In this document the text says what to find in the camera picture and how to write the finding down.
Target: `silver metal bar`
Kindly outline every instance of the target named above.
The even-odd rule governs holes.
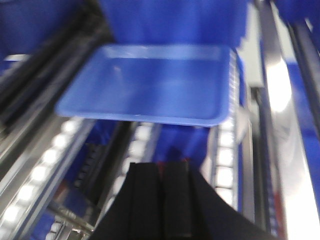
[[[56,192],[61,180],[68,171],[70,165],[72,164],[74,158],[78,154],[80,148],[84,144],[88,134],[95,124],[95,120],[85,119],[81,125],[81,130],[78,131],[74,136],[74,141],[68,148],[62,161],[58,164],[51,178],[47,182],[47,185],[43,189],[41,195],[38,197],[36,204],[32,206],[30,213],[24,220],[22,224],[22,231],[20,232],[20,238],[28,237],[31,234],[31,230],[37,223],[41,213],[46,209],[49,202],[51,201],[54,193]]]
[[[269,1],[258,2],[267,104],[268,153],[273,194],[281,199],[284,236],[320,239],[320,223],[287,65]]]
[[[248,122],[248,129],[242,141],[242,213],[248,220],[254,223],[255,189],[252,144],[252,126]]]
[[[311,106],[313,121],[320,137],[320,56],[310,38],[306,22],[288,26],[294,53]]]
[[[94,227],[91,224],[84,221],[81,217],[77,216],[61,204],[51,202],[48,206],[48,209],[54,212],[55,215],[58,215],[59,217],[68,221],[70,224],[77,226],[88,235],[91,235],[94,231]]]

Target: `blue storage bin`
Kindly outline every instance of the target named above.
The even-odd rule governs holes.
[[[122,44],[217,44],[245,34],[248,0],[99,0]]]
[[[0,33],[10,54],[29,54],[58,30],[78,0],[0,0]]]

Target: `blue plastic tray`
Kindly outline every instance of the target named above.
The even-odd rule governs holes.
[[[210,127],[229,112],[231,49],[106,45],[76,76],[62,116]]]

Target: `metal frame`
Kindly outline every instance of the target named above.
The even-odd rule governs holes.
[[[306,22],[289,24],[288,30],[320,139],[320,56],[310,38],[311,33]]]
[[[267,92],[266,132],[273,194],[282,203],[284,237],[318,240],[320,223],[289,72],[282,56],[271,4],[257,2]]]

